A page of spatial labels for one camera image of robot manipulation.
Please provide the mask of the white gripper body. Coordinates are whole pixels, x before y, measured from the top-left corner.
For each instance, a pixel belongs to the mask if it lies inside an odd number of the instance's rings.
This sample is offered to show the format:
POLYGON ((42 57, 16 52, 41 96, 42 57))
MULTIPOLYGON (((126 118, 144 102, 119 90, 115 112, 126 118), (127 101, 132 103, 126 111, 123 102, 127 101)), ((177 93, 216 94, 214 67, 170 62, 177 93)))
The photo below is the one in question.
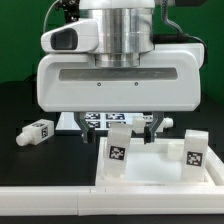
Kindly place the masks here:
POLYGON ((193 111, 203 58, 198 43, 157 45, 129 68, 97 67, 91 54, 49 54, 38 66, 38 104, 48 112, 193 111))

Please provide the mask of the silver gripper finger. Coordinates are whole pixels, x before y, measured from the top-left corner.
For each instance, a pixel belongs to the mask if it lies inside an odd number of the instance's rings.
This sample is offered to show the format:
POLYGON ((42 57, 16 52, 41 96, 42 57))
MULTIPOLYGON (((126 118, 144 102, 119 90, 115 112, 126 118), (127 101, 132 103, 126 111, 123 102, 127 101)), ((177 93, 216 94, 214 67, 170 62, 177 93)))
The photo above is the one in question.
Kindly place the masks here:
POLYGON ((87 121, 85 120, 85 112, 75 112, 74 120, 82 131, 82 138, 85 143, 94 143, 95 142, 95 129, 90 127, 87 121))
POLYGON ((164 119, 164 113, 153 112, 151 115, 145 115, 144 118, 152 119, 151 123, 144 127, 144 143, 152 143, 155 140, 155 133, 164 119))

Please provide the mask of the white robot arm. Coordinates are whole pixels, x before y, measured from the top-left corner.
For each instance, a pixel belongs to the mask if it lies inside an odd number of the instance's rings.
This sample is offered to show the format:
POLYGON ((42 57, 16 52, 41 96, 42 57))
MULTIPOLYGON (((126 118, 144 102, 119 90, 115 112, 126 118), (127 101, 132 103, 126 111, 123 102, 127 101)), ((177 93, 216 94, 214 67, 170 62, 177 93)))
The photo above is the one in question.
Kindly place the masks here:
POLYGON ((198 0, 57 0, 65 25, 45 30, 46 55, 37 70, 37 99, 48 112, 71 112, 86 142, 95 133, 87 112, 150 112, 146 142, 168 111, 193 111, 201 100, 205 43, 171 20, 171 34, 153 31, 153 11, 198 0))

